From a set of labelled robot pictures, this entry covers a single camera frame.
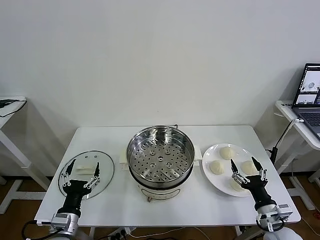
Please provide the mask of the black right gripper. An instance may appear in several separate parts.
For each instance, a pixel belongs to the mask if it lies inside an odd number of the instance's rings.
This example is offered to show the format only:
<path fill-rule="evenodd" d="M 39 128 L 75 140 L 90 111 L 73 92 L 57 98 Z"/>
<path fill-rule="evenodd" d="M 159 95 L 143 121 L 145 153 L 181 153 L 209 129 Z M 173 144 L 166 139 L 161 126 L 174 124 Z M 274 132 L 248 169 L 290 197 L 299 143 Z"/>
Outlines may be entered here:
<path fill-rule="evenodd" d="M 268 192 L 265 189 L 265 186 L 268 183 L 266 176 L 267 169 L 264 169 L 261 163 L 257 161 L 253 156 L 251 157 L 251 159 L 259 175 L 250 175 L 245 178 L 243 175 L 239 173 L 239 170 L 235 162 L 233 161 L 233 159 L 231 159 L 231 177 L 242 188 L 250 191 L 255 202 L 255 209 L 259 209 L 267 205 L 275 205 L 275 201 L 272 199 L 272 197 L 268 194 Z"/>

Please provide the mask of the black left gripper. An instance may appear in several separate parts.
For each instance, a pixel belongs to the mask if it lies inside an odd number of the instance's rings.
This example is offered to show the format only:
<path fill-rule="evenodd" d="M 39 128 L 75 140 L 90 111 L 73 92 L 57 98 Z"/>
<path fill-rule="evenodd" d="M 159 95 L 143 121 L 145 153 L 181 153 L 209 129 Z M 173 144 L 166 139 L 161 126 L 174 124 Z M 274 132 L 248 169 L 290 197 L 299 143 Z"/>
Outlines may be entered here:
<path fill-rule="evenodd" d="M 97 162 L 93 177 L 87 182 L 84 180 L 70 180 L 76 159 L 70 160 L 62 169 L 59 177 L 59 186 L 63 187 L 66 197 L 61 208 L 62 213 L 81 214 L 81 202 L 85 195 L 91 193 L 100 182 L 100 163 Z"/>

